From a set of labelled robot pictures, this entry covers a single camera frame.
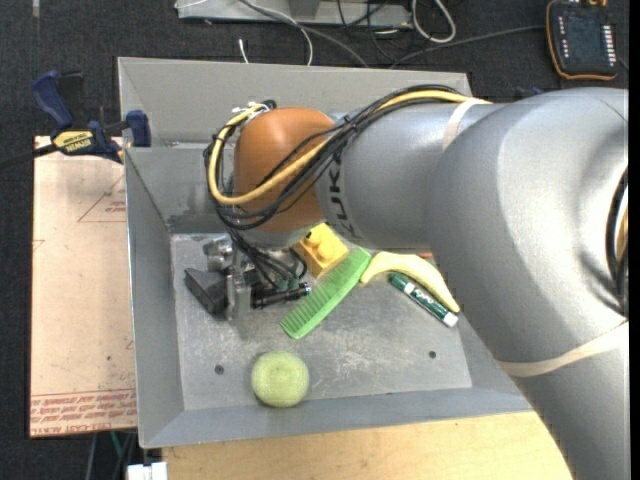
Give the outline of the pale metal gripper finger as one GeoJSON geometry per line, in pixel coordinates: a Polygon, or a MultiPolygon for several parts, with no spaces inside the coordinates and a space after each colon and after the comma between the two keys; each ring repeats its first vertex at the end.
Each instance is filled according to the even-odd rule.
{"type": "Polygon", "coordinates": [[[232,261],[233,245],[228,236],[218,236],[202,247],[208,272],[221,272],[232,261]]]}
{"type": "Polygon", "coordinates": [[[244,276],[232,273],[225,279],[227,307],[225,316],[228,320],[244,318],[251,310],[251,287],[245,282],[244,276]]]}

